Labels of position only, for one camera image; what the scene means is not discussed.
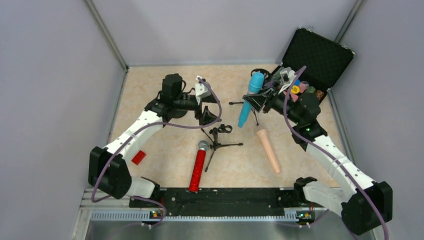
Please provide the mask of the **black round-base mic stand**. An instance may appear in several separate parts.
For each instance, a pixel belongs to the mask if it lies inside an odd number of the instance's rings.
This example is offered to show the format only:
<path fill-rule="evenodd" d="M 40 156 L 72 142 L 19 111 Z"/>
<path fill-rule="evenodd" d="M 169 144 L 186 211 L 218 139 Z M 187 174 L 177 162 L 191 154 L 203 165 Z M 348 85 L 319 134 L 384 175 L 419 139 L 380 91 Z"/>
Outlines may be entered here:
<path fill-rule="evenodd" d="M 176 109 L 176 108 L 172 108 L 171 110 L 169 110 L 166 114 L 166 117 L 168 120 L 171 119 L 180 119 L 182 117 L 184 117 L 187 114 L 187 110 L 185 109 Z"/>

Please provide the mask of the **small black tripod mic stand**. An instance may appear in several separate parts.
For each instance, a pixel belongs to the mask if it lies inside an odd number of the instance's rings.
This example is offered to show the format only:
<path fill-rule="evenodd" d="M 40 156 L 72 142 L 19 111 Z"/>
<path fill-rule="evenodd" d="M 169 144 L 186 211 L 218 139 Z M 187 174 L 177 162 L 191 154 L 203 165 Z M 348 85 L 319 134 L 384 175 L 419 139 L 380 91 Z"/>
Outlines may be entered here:
<path fill-rule="evenodd" d="M 210 163 L 212 162 L 213 156 L 215 152 L 224 147 L 231 147 L 231 146 L 243 146 L 244 144 L 242 142 L 240 143 L 228 143 L 223 144 L 219 142 L 219 134 L 230 134 L 233 131 L 233 127 L 231 125 L 225 125 L 221 124 L 219 127 L 213 127 L 209 130 L 207 133 L 203 128 L 200 129 L 211 141 L 211 144 L 209 145 L 209 148 L 212 150 L 212 153 L 210 155 L 209 161 L 205 167 L 205 172 L 209 170 Z"/>

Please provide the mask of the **blue microphone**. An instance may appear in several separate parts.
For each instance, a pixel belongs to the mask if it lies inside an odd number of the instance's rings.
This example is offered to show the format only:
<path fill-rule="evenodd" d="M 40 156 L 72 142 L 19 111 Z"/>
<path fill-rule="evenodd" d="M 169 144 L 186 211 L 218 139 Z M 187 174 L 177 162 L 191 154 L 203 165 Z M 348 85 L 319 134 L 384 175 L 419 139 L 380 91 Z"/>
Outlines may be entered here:
<path fill-rule="evenodd" d="M 261 72 L 255 72 L 252 74 L 249 83 L 248 83 L 248 91 L 247 95 L 243 97 L 244 102 L 242 104 L 242 108 L 238 117 L 237 126 L 242 128 L 246 123 L 251 109 L 253 107 L 252 97 L 257 95 L 263 87 L 265 80 L 265 75 Z"/>

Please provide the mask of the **beige microphone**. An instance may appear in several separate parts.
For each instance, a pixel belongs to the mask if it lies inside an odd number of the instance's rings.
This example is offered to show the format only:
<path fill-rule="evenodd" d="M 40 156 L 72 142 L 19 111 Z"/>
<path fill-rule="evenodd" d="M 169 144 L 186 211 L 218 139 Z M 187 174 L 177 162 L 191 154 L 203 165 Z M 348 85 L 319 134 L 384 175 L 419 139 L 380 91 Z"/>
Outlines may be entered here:
<path fill-rule="evenodd" d="M 261 126 L 257 126 L 256 127 L 256 135 L 258 136 L 258 138 L 261 141 L 262 147 L 267 155 L 267 158 L 270 162 L 270 165 L 274 171 L 275 174 L 279 174 L 281 172 L 281 166 L 280 163 L 275 155 L 273 146 L 270 142 L 269 136 L 268 136 L 268 131 L 261 127 Z"/>

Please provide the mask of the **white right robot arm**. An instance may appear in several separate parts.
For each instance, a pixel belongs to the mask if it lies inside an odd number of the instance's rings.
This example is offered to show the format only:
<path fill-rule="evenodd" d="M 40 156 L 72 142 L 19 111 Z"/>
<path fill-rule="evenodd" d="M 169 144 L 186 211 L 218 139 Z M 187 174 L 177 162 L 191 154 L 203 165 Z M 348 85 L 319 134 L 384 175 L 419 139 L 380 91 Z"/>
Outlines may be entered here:
<path fill-rule="evenodd" d="M 242 98 L 257 111 L 275 110 L 285 122 L 293 121 L 295 126 L 289 127 L 293 140 L 340 186 L 340 190 L 334 190 L 312 177 L 300 178 L 294 186 L 302 199 L 337 214 L 355 235 L 382 227 L 384 239 L 390 238 L 387 222 L 393 218 L 393 189 L 387 182 L 369 177 L 336 147 L 317 121 L 321 109 L 314 93 L 303 93 L 296 102 L 291 102 L 288 94 L 271 92 Z"/>

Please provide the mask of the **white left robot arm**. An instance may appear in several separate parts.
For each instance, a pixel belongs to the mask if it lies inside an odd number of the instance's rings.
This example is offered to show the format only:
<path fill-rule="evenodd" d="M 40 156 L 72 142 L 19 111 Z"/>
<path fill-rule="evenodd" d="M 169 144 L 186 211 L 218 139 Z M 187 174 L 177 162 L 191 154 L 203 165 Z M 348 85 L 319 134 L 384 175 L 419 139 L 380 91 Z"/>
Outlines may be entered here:
<path fill-rule="evenodd" d="M 172 119 L 184 117 L 188 111 L 194 113 L 198 127 L 205 128 L 221 120 L 221 114 L 213 114 L 203 103 L 222 105 L 210 84 L 201 76 L 196 77 L 194 94 L 185 92 L 187 83 L 178 73 L 164 77 L 161 90 L 136 118 L 135 122 L 119 137 L 104 147 L 96 146 L 89 154 L 88 183 L 93 187 L 91 200 L 98 190 L 107 197 L 121 199 L 125 196 L 151 198 L 159 184 L 145 177 L 132 176 L 129 164 L 140 156 L 142 146 L 165 126 L 187 128 L 171 123 Z"/>

